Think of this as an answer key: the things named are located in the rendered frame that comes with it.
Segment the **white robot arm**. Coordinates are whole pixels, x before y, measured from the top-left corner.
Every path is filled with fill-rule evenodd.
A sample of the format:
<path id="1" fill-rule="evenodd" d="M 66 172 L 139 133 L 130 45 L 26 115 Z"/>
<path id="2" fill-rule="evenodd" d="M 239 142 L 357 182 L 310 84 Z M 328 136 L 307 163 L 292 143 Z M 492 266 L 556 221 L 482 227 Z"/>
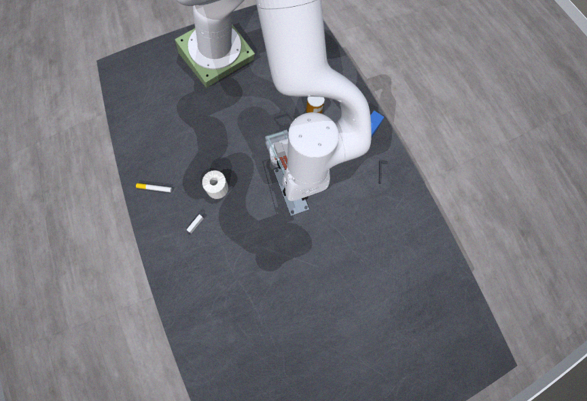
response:
<path id="1" fill-rule="evenodd" d="M 188 42 L 193 61 L 206 69 L 231 65 L 241 51 L 232 12 L 244 0 L 176 1 L 193 6 L 196 30 Z M 288 179 L 315 187 L 330 168 L 370 149 L 370 108 L 360 89 L 327 62 L 321 0 L 256 0 L 256 4 L 276 89 L 287 96 L 325 97 L 340 103 L 338 121 L 316 112 L 302 114 L 291 123 L 288 139 L 274 143 L 277 158 L 287 157 Z"/>

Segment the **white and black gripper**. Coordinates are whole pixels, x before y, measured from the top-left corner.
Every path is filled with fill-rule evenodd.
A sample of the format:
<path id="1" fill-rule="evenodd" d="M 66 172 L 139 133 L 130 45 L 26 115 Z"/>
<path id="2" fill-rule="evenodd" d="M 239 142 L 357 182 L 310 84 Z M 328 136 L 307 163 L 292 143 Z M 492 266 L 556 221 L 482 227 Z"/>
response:
<path id="1" fill-rule="evenodd" d="M 283 189 L 283 194 L 287 197 L 289 201 L 296 201 L 298 199 L 302 199 L 304 201 L 305 199 L 308 199 L 308 196 L 324 191 L 330 184 L 330 170 L 328 171 L 327 177 L 321 184 L 311 188 L 306 188 L 297 185 L 293 179 L 288 179 L 288 173 L 289 170 L 287 168 L 283 175 L 282 184 L 283 186 L 285 186 L 285 188 Z"/>

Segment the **blue rectangular block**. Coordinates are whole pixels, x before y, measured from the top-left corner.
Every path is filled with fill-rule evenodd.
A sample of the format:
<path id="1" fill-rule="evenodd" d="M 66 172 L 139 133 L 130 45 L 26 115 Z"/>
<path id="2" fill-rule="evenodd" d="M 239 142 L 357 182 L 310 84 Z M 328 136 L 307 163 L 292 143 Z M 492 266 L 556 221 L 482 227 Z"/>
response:
<path id="1" fill-rule="evenodd" d="M 380 115 L 376 111 L 373 111 L 372 114 L 370 115 L 370 117 L 371 117 L 371 127 L 372 127 L 372 136 L 373 136 L 373 134 L 376 132 L 376 130 L 380 126 L 384 116 Z"/>

